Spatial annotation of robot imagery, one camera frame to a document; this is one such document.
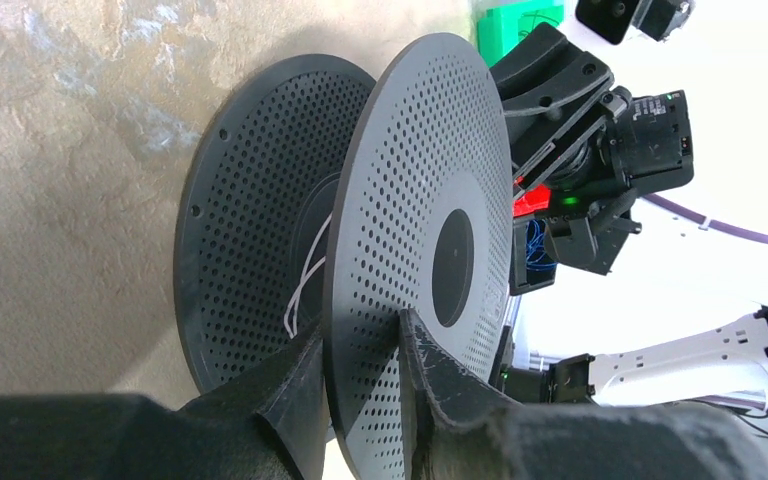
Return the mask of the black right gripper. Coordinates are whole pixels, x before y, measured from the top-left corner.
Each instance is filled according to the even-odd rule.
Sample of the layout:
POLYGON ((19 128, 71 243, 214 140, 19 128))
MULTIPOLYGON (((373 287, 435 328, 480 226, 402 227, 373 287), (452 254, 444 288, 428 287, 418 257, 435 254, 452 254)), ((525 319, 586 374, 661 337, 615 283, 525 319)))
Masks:
POLYGON ((619 219, 641 197, 694 176, 686 92, 635 97, 610 68, 540 23, 490 67, 507 118, 536 116, 511 140, 515 193, 551 191, 544 219, 619 219))

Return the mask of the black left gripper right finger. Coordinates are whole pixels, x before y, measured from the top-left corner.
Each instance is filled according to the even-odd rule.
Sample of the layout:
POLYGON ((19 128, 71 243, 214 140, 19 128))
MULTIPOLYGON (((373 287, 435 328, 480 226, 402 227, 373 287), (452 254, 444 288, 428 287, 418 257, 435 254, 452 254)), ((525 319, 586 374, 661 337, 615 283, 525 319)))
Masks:
POLYGON ((763 452, 723 412, 522 404, 444 350, 416 311, 399 320, 409 479, 768 479, 763 452))

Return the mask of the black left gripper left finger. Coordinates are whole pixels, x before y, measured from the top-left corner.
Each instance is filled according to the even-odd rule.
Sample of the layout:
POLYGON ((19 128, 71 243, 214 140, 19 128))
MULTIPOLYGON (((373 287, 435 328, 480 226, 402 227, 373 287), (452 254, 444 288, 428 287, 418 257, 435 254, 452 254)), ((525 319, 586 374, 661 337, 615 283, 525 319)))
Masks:
POLYGON ((0 479, 317 479, 321 331, 178 410, 139 394, 0 396, 0 479))

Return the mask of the black perforated cable spool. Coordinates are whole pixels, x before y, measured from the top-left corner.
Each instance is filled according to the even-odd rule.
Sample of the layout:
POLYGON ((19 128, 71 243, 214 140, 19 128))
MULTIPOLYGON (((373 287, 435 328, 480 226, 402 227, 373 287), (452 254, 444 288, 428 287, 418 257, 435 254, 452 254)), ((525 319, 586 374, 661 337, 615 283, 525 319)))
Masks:
POLYGON ((481 379, 508 299, 507 131, 488 67, 450 33, 379 78, 281 60, 205 132, 173 257, 178 331, 209 392, 323 328, 332 425, 358 479, 404 479, 399 315, 481 379))

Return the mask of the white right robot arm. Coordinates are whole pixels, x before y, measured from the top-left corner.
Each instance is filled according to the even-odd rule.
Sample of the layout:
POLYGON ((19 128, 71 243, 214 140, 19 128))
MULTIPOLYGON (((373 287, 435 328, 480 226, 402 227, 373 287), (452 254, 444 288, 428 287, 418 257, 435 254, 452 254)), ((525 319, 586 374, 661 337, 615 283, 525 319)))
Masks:
MULTIPOLYGON (((611 45, 568 18, 562 31, 637 95, 683 90, 693 180, 663 198, 768 235, 768 1, 701 1, 664 42, 631 33, 611 45)), ((562 267, 522 301, 520 325, 544 356, 620 353, 695 335, 768 306, 768 245, 713 229, 647 200, 613 270, 562 267)))

